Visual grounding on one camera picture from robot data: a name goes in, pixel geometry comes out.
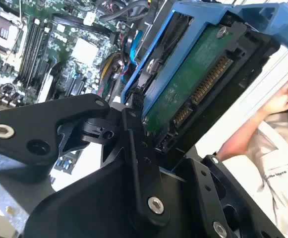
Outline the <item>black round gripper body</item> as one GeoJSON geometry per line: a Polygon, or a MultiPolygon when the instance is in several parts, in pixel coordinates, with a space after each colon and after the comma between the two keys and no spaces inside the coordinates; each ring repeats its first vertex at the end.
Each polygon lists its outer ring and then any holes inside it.
{"type": "Polygon", "coordinates": [[[188,238],[187,178],[162,171],[143,143],[43,200],[26,223],[26,238],[188,238]]]}

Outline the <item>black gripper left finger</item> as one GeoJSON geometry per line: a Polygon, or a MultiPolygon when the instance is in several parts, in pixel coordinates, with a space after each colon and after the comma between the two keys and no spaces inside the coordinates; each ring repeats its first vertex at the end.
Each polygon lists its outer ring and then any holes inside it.
{"type": "Polygon", "coordinates": [[[0,175],[26,186],[24,197],[38,199],[37,187],[56,160],[91,142],[103,146],[102,167],[130,143],[153,151],[140,108],[118,111],[86,94],[0,111],[0,175]]]}

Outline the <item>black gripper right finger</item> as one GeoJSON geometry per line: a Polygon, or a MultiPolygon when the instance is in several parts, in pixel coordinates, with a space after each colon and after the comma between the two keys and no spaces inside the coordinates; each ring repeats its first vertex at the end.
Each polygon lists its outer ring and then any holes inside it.
{"type": "Polygon", "coordinates": [[[203,238],[281,238],[263,213],[221,162],[207,156],[185,157],[186,181],[194,228],[203,238]]]}

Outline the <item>person's bare hand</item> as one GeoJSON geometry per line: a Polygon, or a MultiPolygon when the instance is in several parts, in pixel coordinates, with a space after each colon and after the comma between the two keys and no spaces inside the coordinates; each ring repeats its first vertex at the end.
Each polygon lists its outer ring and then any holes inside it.
{"type": "Polygon", "coordinates": [[[254,115],[259,121],[288,110],[288,82],[284,84],[254,115]]]}

